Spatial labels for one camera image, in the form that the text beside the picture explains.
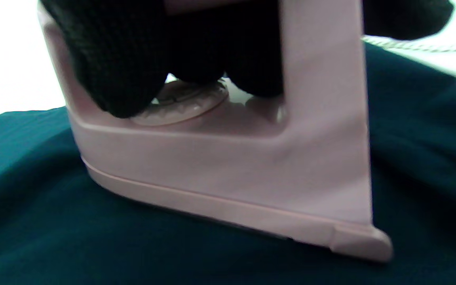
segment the black glove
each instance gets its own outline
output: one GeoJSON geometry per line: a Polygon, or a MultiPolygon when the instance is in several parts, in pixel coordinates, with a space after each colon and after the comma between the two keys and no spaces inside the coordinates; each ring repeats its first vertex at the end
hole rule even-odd
{"type": "MultiPolygon", "coordinates": [[[[76,77],[98,106],[138,115],[168,73],[192,83],[224,72],[261,97],[282,93],[277,0],[168,17],[163,0],[41,0],[63,31],[76,77]]],[[[365,33],[413,40],[440,31],[449,0],[364,0],[365,33]]]]}

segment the dark green fabric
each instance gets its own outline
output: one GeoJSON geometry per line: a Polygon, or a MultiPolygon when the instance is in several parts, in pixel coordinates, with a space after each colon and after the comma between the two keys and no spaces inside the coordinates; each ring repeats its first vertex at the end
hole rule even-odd
{"type": "Polygon", "coordinates": [[[377,265],[129,201],[64,108],[0,116],[0,284],[456,285],[456,79],[367,47],[377,265]]]}

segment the pink iron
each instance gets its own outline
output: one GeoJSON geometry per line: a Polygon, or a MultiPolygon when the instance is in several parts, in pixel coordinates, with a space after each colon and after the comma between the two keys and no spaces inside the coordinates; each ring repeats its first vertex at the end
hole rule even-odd
{"type": "MultiPolygon", "coordinates": [[[[201,2],[167,5],[173,14],[201,2]]],[[[39,15],[76,143],[98,184],[338,254],[391,260],[390,239],[372,224],[360,1],[281,1],[284,100],[255,99],[230,82],[193,90],[172,82],[158,96],[168,104],[126,120],[91,101],[54,20],[42,7],[39,15]]]]}

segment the clothes iron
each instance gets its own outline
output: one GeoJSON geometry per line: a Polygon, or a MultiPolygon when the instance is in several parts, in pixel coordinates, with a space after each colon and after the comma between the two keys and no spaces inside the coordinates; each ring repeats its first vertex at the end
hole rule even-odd
{"type": "MultiPolygon", "coordinates": [[[[170,13],[201,3],[167,2],[170,13]]],[[[60,29],[43,7],[39,15],[76,144],[98,184],[334,253],[391,260],[389,237],[372,224],[360,1],[281,1],[284,98],[252,98],[229,80],[172,81],[132,119],[92,102],[60,29]]]]}

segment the fingers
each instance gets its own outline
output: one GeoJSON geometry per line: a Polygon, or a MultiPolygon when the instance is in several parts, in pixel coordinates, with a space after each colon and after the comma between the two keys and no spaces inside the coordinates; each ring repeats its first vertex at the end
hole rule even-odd
{"type": "Polygon", "coordinates": [[[240,89],[259,97],[282,93],[279,7],[253,0],[224,10],[224,64],[240,89]]]}
{"type": "Polygon", "coordinates": [[[170,73],[190,83],[206,84],[224,73],[218,10],[168,19],[170,73]]]}
{"type": "Polygon", "coordinates": [[[138,115],[168,75],[162,0],[42,0],[60,26],[78,81],[102,110],[138,115]]]}
{"type": "Polygon", "coordinates": [[[364,0],[365,34],[416,40],[441,31],[451,18],[449,0],[364,0]]]}

